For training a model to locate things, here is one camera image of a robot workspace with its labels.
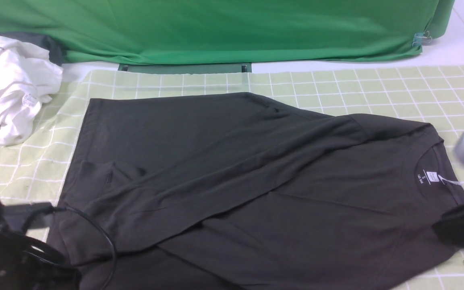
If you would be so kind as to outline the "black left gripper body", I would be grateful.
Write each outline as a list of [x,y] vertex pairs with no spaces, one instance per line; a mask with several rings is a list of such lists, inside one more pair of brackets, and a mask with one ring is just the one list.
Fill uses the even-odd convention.
[[33,253],[39,240],[8,229],[0,202],[0,290],[77,290],[80,272]]

